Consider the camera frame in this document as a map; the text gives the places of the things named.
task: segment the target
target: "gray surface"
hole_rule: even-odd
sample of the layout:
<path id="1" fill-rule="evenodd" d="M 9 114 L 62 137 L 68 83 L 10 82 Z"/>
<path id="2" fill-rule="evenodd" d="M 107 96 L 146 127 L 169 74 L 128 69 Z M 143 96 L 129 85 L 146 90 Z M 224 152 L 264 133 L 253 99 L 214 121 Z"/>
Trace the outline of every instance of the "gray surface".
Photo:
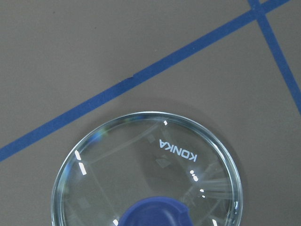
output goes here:
<path id="1" fill-rule="evenodd" d="M 268 19 L 300 81 L 298 8 L 292 0 Z M 2 1 L 1 146 L 248 10 L 246 1 Z M 1 225 L 51 225 L 52 185 L 72 147 L 145 110 L 192 118 L 226 144 L 244 188 L 241 225 L 301 224 L 300 115 L 253 22 L 1 162 Z"/>

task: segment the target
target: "blue tape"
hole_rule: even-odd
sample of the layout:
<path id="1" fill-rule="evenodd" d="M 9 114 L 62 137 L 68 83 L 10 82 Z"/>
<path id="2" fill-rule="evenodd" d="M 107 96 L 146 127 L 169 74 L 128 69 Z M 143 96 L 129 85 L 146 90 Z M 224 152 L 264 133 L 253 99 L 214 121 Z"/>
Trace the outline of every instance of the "blue tape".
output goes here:
<path id="1" fill-rule="evenodd" d="M 270 12 L 273 9 L 287 2 L 282 1 L 268 1 L 265 3 L 265 12 Z M 35 130 L 25 134 L 10 144 L 0 149 L 0 161 L 12 156 L 13 154 L 23 150 L 24 148 L 32 145 L 33 143 L 41 140 L 49 134 L 57 131 L 72 121 L 80 118 L 81 116 L 89 113 L 90 111 L 100 107 L 101 105 L 109 102 L 110 100 L 120 96 L 121 94 L 129 91 L 130 89 L 138 86 L 139 84 L 147 81 L 155 75 L 163 72 L 169 67 L 177 64 L 178 62 L 190 57 L 191 55 L 199 52 L 200 50 L 208 47 L 209 45 L 217 42 L 232 32 L 240 29 L 241 27 L 254 21 L 255 13 L 250 10 L 232 21 L 222 25 L 221 27 L 213 30 L 212 32 L 202 36 L 194 42 L 182 47 L 174 53 L 166 56 L 165 58 L 155 62 L 154 64 L 146 67 L 140 72 L 133 75 L 133 77 L 123 80 L 122 82 L 108 88 L 107 90 L 99 93 L 98 95 L 90 98 L 82 104 L 68 110 L 67 112 L 59 115 L 51 121 L 41 125 Z"/>
<path id="2" fill-rule="evenodd" d="M 285 56 L 283 55 L 281 48 L 278 44 L 278 41 L 276 39 L 276 36 L 273 33 L 273 30 L 268 22 L 267 17 L 265 16 L 265 13 L 269 8 L 274 7 L 274 5 L 278 3 L 285 3 L 287 1 L 280 1 L 280 0 L 274 0 L 266 2 L 265 4 L 260 4 L 258 0 L 248 0 L 249 4 L 256 16 L 258 25 L 260 26 L 260 29 L 264 35 L 264 38 L 266 42 L 268 43 L 268 46 L 273 54 L 273 57 L 277 63 L 277 66 L 286 82 L 287 87 L 290 90 L 290 93 L 295 101 L 295 104 L 299 110 L 299 113 L 301 114 L 301 92 L 300 88 L 298 87 L 298 84 L 293 76 L 293 73 L 291 69 L 289 68 L 289 65 L 285 59 Z"/>

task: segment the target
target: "brand logo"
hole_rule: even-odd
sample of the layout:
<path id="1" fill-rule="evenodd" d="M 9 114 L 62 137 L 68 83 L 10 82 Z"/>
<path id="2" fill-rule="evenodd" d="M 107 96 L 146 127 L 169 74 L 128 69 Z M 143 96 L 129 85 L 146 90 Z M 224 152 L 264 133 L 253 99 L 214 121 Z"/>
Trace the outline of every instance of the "brand logo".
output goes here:
<path id="1" fill-rule="evenodd" d="M 164 142 L 161 139 L 159 140 L 159 142 L 160 142 L 160 148 L 164 148 L 164 150 L 167 150 L 167 151 L 169 150 L 172 153 L 176 153 L 178 156 L 181 156 L 184 159 L 188 159 L 188 160 L 191 160 L 194 162 L 197 160 L 197 157 L 198 157 L 197 154 L 194 154 L 194 153 L 187 151 L 185 149 L 182 149 L 182 148 L 178 148 L 178 146 L 176 146 L 176 145 L 170 145 L 170 143 Z"/>

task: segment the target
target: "glass surface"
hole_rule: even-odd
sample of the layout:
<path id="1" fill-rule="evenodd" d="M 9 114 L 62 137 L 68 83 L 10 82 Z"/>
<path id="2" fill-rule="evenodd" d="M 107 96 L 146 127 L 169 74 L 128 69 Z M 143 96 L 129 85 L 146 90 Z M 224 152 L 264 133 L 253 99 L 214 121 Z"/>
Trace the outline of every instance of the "glass surface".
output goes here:
<path id="1" fill-rule="evenodd" d="M 52 194 L 54 226 L 116 226 L 136 202 L 166 196 L 194 226 L 237 226 L 242 189 L 222 143 L 187 118 L 133 113 L 86 135 L 69 153 Z"/>

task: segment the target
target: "blue line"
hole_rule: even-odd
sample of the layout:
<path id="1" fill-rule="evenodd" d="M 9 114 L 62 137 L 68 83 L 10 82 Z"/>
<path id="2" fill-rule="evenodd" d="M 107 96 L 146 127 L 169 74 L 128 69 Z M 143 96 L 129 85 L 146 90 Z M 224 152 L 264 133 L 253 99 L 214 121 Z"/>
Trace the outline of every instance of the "blue line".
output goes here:
<path id="1" fill-rule="evenodd" d="M 301 114 L 301 92 L 298 84 L 293 76 L 291 69 L 283 55 L 281 48 L 278 44 L 276 36 L 273 33 L 273 30 L 268 22 L 267 17 L 265 16 L 266 10 L 269 7 L 272 7 L 273 4 L 277 2 L 287 2 L 286 1 L 270 1 L 266 4 L 260 4 L 258 0 L 248 0 L 252 10 L 255 13 L 258 25 L 264 35 L 266 42 L 273 54 L 273 57 L 278 65 L 278 68 L 286 82 L 287 87 L 289 88 L 291 95 L 295 101 L 295 104 Z"/>
<path id="2" fill-rule="evenodd" d="M 282 4 L 267 4 L 266 12 L 269 12 Z M 134 74 L 131 78 L 125 79 L 122 82 L 112 86 L 111 88 L 101 92 L 100 94 L 90 98 L 82 104 L 68 110 L 67 112 L 59 115 L 51 121 L 41 125 L 35 130 L 25 134 L 10 144 L 0 149 L 0 161 L 12 156 L 13 154 L 23 150 L 24 148 L 32 145 L 33 143 L 41 140 L 49 134 L 57 131 L 72 121 L 80 118 L 81 116 L 89 113 L 90 111 L 100 107 L 108 101 L 118 97 L 119 95 L 129 91 L 130 89 L 138 86 L 139 84 L 147 81 L 155 75 L 163 72 L 169 67 L 177 64 L 178 62 L 190 57 L 191 55 L 199 52 L 200 50 L 208 47 L 209 45 L 217 42 L 232 32 L 240 29 L 241 27 L 254 21 L 255 14 L 250 10 L 234 20 L 222 25 L 221 27 L 213 30 L 212 32 L 204 35 L 203 37 L 195 40 L 194 42 L 182 47 L 174 53 L 166 56 L 165 58 L 155 62 L 154 64 L 146 67 L 140 72 Z"/>

